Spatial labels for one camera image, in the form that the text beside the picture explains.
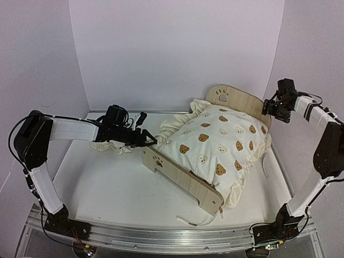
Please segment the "bear print cushion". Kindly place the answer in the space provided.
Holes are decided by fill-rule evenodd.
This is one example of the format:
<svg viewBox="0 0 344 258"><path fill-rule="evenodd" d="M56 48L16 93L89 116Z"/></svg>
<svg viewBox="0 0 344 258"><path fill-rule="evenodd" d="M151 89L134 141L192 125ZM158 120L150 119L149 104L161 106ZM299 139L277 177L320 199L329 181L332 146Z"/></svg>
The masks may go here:
<svg viewBox="0 0 344 258"><path fill-rule="evenodd" d="M271 146L268 126L229 107L194 99L192 113L176 114L160 125L156 149L217 190L216 209L236 207L253 165Z"/></svg>

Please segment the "wooden pet bed frame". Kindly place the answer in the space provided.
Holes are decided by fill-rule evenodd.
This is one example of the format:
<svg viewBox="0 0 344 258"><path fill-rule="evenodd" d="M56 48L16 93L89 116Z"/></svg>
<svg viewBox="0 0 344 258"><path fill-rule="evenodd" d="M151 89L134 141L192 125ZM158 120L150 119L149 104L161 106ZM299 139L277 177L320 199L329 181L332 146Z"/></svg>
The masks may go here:
<svg viewBox="0 0 344 258"><path fill-rule="evenodd" d="M213 87L205 99L211 104L221 105L235 111L244 112L268 126L271 126L270 116L262 115L263 102L258 97L243 90L220 84ZM146 147L142 151L142 162L152 172L159 171L190 195L194 196L198 205L212 216L216 216L216 209L223 202L221 194L211 187L203 179L197 177L164 154L160 153L155 146Z"/></svg>

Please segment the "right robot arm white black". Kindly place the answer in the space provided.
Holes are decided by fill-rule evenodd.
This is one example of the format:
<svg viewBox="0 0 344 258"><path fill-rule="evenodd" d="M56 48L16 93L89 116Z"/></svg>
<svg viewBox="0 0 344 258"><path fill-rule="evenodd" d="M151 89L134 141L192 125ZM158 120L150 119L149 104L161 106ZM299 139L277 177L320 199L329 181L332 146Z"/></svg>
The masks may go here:
<svg viewBox="0 0 344 258"><path fill-rule="evenodd" d="M271 99L263 102L262 114L289 123L294 111L302 116L316 132L320 141L312 159L312 173L301 189L279 209L272 223L253 224L249 231L255 248L276 245L298 237L302 220L309 221L309 209L331 183L343 182L343 122L318 96L297 91L294 81L284 78L277 82L277 90Z"/></svg>

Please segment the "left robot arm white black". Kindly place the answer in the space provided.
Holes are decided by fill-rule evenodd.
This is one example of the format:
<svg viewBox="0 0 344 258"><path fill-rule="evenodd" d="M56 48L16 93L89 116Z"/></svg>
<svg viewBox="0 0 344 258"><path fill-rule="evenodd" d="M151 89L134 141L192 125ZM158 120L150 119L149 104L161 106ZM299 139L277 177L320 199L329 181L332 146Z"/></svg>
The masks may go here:
<svg viewBox="0 0 344 258"><path fill-rule="evenodd" d="M68 237L86 240L91 224L71 219L66 205L59 197L48 172L48 150L54 140L83 140L95 143L116 141L126 147L146 147L157 144L157 139L141 129L147 113L136 119L118 105L108 107L97 119L54 116L33 110L15 124L8 137L12 156L23 167L30 192L38 200L42 214L42 229Z"/></svg>

